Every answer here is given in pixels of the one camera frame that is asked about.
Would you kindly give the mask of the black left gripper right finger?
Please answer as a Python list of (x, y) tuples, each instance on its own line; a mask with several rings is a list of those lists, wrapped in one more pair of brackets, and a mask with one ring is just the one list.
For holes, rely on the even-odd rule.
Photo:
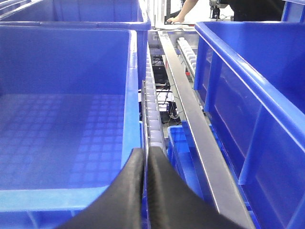
[(181, 179), (162, 149), (151, 146), (147, 160), (148, 213), (153, 229), (238, 229), (205, 203)]

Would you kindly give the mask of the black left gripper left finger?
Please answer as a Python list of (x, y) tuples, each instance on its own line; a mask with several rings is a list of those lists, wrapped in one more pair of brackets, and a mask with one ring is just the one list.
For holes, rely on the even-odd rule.
[(114, 181), (58, 229), (140, 229), (145, 155), (134, 148)]

